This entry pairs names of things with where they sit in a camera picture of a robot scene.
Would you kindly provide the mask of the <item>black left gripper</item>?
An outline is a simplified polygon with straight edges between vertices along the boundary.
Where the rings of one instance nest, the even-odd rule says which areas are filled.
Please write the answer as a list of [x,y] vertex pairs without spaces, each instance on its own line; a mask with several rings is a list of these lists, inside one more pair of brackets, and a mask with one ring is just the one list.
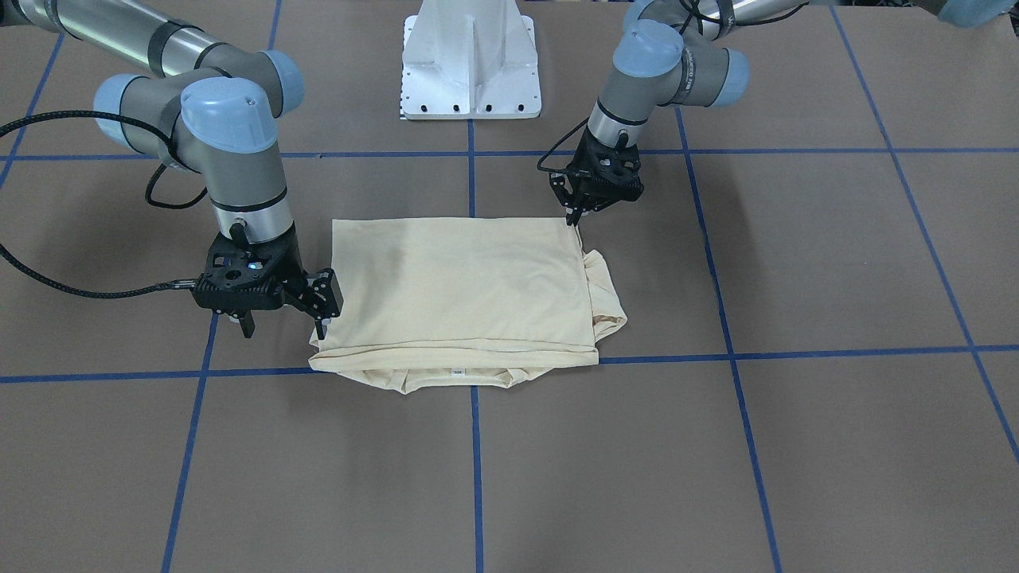
[[639,150],[627,144],[626,135],[622,142],[622,148],[607,146],[586,127],[567,165],[567,174],[549,173],[549,186],[564,207],[567,226],[578,226],[589,212],[641,197],[644,185],[639,177]]

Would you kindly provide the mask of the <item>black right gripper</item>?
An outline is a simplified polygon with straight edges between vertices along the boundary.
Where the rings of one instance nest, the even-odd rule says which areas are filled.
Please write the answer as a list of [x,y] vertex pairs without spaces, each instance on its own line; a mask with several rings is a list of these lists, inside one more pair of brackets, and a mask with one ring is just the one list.
[[250,244],[239,226],[217,235],[192,295],[201,308],[236,319],[248,340],[256,329],[252,312],[291,304],[314,319],[316,338],[323,341],[343,304],[333,268],[303,269],[294,226],[258,244]]

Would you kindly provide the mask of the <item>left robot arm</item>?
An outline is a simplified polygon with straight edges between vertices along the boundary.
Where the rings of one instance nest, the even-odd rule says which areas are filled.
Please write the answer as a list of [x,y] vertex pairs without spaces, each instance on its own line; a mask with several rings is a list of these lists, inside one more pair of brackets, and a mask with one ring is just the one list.
[[1012,1],[834,8],[805,1],[638,1],[570,163],[549,176],[565,221],[644,190],[639,135],[688,108],[673,154],[699,217],[729,233],[858,236],[935,213],[1017,207]]

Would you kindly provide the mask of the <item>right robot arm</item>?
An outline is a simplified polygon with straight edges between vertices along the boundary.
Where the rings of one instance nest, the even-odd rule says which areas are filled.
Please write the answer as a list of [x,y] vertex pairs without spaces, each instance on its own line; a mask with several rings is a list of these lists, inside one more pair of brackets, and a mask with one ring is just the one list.
[[65,33],[149,70],[116,75],[98,88],[91,110],[33,114],[3,134],[55,119],[94,119],[100,131],[135,152],[203,177],[218,232],[196,279],[127,291],[86,291],[55,282],[3,250],[23,275],[83,298],[133,298],[187,290],[193,300],[255,330],[252,311],[284,306],[306,313],[323,340],[341,315],[330,268],[303,268],[288,203],[277,120],[303,102],[298,65],[276,50],[247,52],[200,27],[135,1],[4,1],[2,24]]

